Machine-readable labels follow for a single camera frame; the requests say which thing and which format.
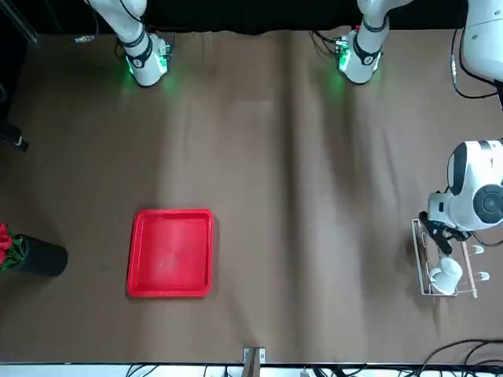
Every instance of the plastic tray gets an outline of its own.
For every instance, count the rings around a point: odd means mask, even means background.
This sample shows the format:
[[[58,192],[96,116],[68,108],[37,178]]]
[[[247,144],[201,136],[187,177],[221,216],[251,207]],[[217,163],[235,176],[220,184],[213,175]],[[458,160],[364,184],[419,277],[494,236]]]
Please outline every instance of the plastic tray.
[[[134,219],[127,291],[131,297],[201,297],[211,289],[213,214],[142,210]]]

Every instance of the cup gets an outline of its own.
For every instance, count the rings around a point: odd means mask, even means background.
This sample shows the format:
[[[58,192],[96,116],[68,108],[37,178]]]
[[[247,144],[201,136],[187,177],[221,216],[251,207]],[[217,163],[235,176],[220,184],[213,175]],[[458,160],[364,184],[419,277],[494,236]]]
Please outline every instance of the cup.
[[[433,287],[444,295],[452,295],[456,291],[462,276],[463,269],[459,263],[447,257],[440,258],[439,267],[435,267],[428,274]]]

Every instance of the black vase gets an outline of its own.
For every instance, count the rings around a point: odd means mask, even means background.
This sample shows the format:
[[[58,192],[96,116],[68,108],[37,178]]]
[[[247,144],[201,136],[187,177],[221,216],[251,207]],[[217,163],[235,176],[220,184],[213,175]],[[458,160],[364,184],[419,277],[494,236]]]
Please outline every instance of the black vase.
[[[46,276],[58,276],[64,271],[68,252],[63,247],[24,234],[20,236],[25,256],[23,261],[12,267],[13,270]]]

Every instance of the brown fabric surface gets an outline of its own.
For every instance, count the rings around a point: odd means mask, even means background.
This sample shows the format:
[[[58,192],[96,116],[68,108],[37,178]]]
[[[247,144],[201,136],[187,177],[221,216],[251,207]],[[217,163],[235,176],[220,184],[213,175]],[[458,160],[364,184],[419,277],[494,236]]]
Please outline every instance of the brown fabric surface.
[[[70,261],[53,280],[0,276],[0,358],[234,362],[259,345],[271,362],[413,362],[503,335],[501,248],[477,258],[476,301],[421,297],[410,254],[451,151],[501,136],[497,99],[453,91],[450,38],[393,31],[353,86],[306,32],[179,35],[169,76],[142,89],[112,36],[41,37],[10,114],[30,149],[0,150],[0,220]],[[215,213],[204,299],[125,295],[133,216],[165,207]]]

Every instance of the metal rack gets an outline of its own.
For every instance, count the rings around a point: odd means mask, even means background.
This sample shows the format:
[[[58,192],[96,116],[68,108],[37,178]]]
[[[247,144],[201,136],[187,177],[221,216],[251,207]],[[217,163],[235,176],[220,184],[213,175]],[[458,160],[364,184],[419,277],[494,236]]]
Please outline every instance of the metal rack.
[[[472,272],[470,258],[475,255],[480,255],[484,253],[484,248],[479,245],[472,246],[475,251],[472,254],[468,253],[468,247],[465,242],[460,242],[461,248],[463,250],[463,258],[465,263],[466,273],[468,274],[468,280],[462,280],[458,283],[458,287],[467,287],[467,289],[458,289],[456,287],[456,291],[451,295],[444,295],[443,293],[438,292],[431,282],[429,281],[429,273],[430,273],[430,260],[426,254],[426,240],[425,237],[428,236],[428,233],[424,230],[422,224],[419,219],[414,218],[410,222],[411,230],[412,230],[412,238],[414,244],[414,251],[416,255],[416,264],[417,264],[417,277],[419,279],[419,285],[422,295],[427,296],[447,296],[454,297],[464,293],[471,293],[473,298],[477,298],[477,287],[475,282],[486,281],[490,279],[489,273],[485,271],[480,271],[477,273]],[[424,253],[421,255],[420,253],[420,243],[424,249]]]

